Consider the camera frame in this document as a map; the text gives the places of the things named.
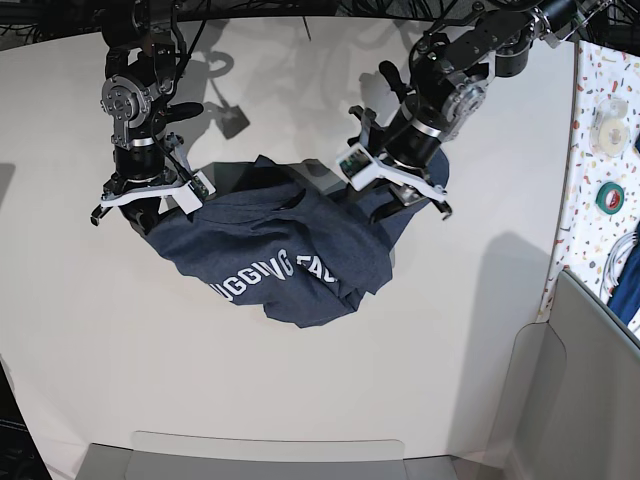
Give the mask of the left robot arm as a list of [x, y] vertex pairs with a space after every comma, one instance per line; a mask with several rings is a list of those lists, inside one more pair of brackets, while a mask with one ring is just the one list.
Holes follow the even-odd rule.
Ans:
[[390, 201], [370, 213], [372, 224], [424, 201], [450, 217], [446, 188], [430, 173], [432, 158], [483, 104], [494, 78], [511, 78], [524, 70], [536, 40], [557, 47], [609, 5], [496, 1], [487, 10], [475, 3], [459, 22], [466, 32], [456, 39], [444, 31], [449, 21], [437, 20], [408, 54], [407, 81], [390, 61], [378, 67], [399, 102], [390, 124], [379, 125], [370, 108], [355, 105], [349, 110], [360, 122], [360, 133], [337, 159], [349, 185], [348, 199], [356, 201], [378, 187], [389, 191]]

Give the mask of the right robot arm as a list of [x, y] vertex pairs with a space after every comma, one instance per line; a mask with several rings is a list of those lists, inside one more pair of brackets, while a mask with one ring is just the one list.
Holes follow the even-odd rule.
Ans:
[[200, 115], [198, 102], [174, 103], [193, 49], [179, 28], [185, 1], [104, 1], [96, 9], [108, 47], [101, 107], [112, 119], [115, 171], [92, 211], [93, 225], [119, 210], [141, 235], [161, 220], [163, 201], [189, 215], [216, 192], [191, 167], [170, 124]]

